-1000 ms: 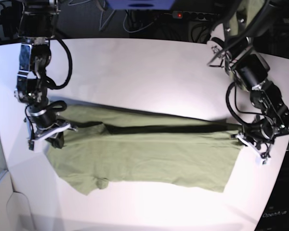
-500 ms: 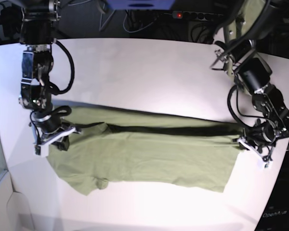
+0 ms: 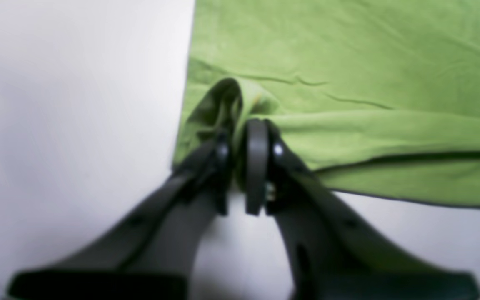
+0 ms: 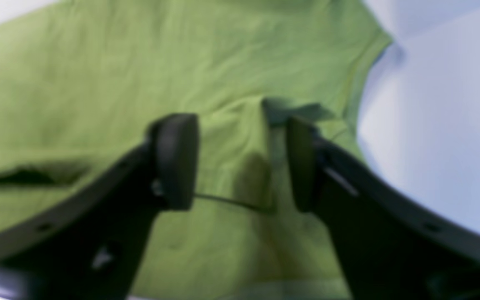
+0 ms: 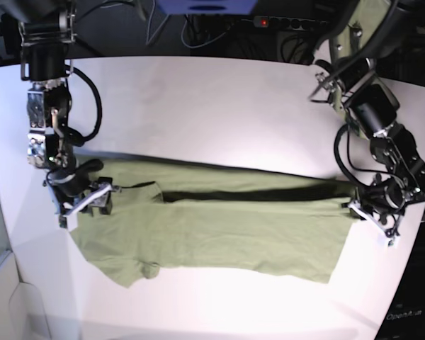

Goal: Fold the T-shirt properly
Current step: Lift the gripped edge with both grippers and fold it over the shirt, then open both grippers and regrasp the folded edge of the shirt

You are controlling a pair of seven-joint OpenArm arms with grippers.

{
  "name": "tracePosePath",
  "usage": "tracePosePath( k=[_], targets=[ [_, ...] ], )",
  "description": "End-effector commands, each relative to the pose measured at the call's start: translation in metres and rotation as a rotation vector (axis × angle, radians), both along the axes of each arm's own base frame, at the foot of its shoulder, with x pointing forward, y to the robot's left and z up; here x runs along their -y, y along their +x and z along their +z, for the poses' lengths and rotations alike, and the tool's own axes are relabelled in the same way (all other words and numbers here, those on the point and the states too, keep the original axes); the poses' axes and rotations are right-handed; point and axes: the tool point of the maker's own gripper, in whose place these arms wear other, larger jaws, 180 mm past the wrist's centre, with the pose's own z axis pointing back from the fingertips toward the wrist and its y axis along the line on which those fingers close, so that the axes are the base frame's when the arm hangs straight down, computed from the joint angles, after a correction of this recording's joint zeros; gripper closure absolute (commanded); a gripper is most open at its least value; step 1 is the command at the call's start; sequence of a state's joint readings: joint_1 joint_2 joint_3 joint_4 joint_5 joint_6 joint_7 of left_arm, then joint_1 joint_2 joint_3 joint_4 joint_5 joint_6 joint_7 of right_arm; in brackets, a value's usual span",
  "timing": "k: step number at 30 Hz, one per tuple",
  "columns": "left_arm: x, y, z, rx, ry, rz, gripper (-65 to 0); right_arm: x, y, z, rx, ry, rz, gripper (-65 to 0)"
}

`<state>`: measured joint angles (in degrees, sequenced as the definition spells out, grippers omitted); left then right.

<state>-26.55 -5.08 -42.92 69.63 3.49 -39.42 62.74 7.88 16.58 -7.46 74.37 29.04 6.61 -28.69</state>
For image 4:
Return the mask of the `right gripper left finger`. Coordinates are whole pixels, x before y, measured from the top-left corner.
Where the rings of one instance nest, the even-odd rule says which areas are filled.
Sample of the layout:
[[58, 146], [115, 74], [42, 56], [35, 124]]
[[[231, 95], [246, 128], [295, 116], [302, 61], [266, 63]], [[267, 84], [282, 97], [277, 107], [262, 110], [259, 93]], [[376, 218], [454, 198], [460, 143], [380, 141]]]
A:
[[192, 207], [199, 136], [196, 114], [161, 118], [94, 182], [0, 232], [0, 300], [125, 300], [155, 218]]

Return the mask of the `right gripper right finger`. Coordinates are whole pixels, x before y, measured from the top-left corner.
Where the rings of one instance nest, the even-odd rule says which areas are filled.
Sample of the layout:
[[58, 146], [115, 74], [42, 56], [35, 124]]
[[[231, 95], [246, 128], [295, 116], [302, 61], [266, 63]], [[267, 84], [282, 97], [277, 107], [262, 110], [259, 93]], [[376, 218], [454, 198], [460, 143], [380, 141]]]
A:
[[328, 228], [355, 300], [480, 300], [480, 234], [417, 204], [299, 118], [286, 121], [296, 207]]

